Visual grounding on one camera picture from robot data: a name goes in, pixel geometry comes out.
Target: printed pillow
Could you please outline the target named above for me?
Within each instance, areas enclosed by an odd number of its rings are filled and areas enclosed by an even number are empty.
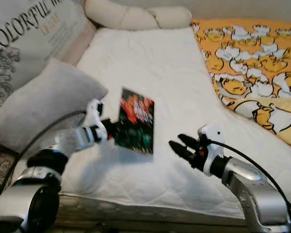
[[[82,0],[0,0],[0,106],[50,57],[75,64],[94,31]]]

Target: photo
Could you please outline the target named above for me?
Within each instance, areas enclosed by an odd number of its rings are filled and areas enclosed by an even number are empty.
[[[143,154],[153,154],[154,101],[123,89],[115,144]]]

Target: yellow blanket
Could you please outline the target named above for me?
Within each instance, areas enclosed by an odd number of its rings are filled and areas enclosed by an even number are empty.
[[[291,145],[291,23],[193,20],[216,94]]]

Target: quilted mattress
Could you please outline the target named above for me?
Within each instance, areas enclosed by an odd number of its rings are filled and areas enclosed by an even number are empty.
[[[83,216],[99,218],[104,217],[95,211],[147,219],[168,210],[243,218],[219,179],[193,170],[168,145],[179,133],[197,136],[199,127],[212,123],[220,125],[227,144],[269,171],[291,201],[291,146],[221,104],[191,28],[98,30],[78,68],[108,88],[103,116],[112,121],[123,86],[155,101],[154,155],[119,148],[112,140],[75,153],[63,174],[62,194],[70,199],[63,198],[62,209],[73,202],[82,205]],[[227,150],[225,156],[237,157]]]

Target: black cable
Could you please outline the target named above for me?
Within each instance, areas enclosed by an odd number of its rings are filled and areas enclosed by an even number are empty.
[[[277,182],[275,181],[275,179],[264,169],[262,168],[258,163],[256,163],[254,160],[252,160],[251,158],[249,158],[247,155],[245,155],[244,153],[240,152],[239,150],[229,146],[229,145],[226,145],[224,143],[221,143],[221,142],[216,142],[216,141],[212,141],[212,140],[209,140],[210,143],[213,143],[213,144],[216,144],[216,145],[219,145],[221,147],[225,147],[237,154],[239,154],[241,157],[243,157],[244,159],[248,160],[250,163],[252,163],[254,166],[256,166],[261,172],[263,172],[265,174],[265,176],[273,183],[273,185],[276,187],[276,189],[278,190],[278,192],[281,194],[281,196],[283,197],[283,199],[285,200],[286,202],[286,205],[287,205],[287,209],[288,209],[288,215],[289,215],[289,218],[290,218],[290,221],[291,221],[291,203],[288,201],[288,199],[286,198],[286,195],[284,194],[284,192],[282,191],[282,189],[280,188],[280,186],[277,184]]]
[[[56,121],[52,122],[51,124],[49,124],[47,127],[45,127],[42,131],[40,131],[32,140],[31,142],[25,147],[25,149],[22,150],[22,152],[15,158],[12,166],[10,167],[8,173],[6,174],[1,187],[0,187],[0,195],[2,194],[2,192],[4,191],[4,188],[6,186],[6,183],[8,182],[11,174],[13,173],[17,163],[19,162],[19,160],[22,158],[22,156],[27,152],[27,150],[41,137],[43,136],[48,130],[50,130],[52,127],[54,127],[55,125],[57,125],[58,123],[60,123],[63,120],[68,119],[69,117],[78,115],[78,114],[86,114],[85,110],[77,110],[77,111],[73,111],[71,113],[68,113],[62,117],[60,117],[59,119],[57,119]]]

